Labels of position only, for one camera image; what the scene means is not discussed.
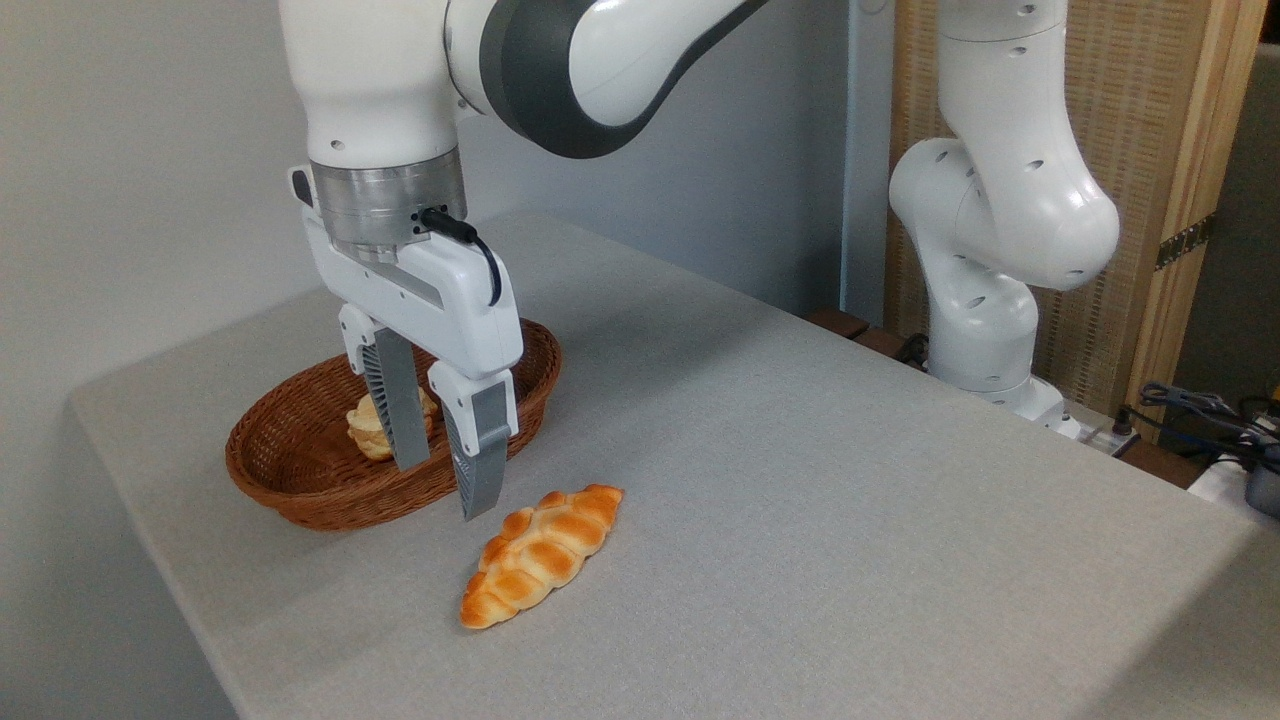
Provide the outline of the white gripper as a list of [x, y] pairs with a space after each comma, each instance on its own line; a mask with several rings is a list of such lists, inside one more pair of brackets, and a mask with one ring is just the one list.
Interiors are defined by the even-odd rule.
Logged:
[[463, 519], [493, 509], [508, 442], [518, 433], [513, 377], [506, 369], [524, 354], [502, 260], [426, 231], [399, 246], [392, 263], [365, 260], [330, 240], [311, 170], [291, 168], [291, 183], [303, 204], [319, 274], [347, 302], [339, 311], [347, 357], [352, 373], [365, 379], [397, 466], [410, 471], [430, 457], [410, 340], [445, 361], [434, 363], [428, 378], [440, 400]]

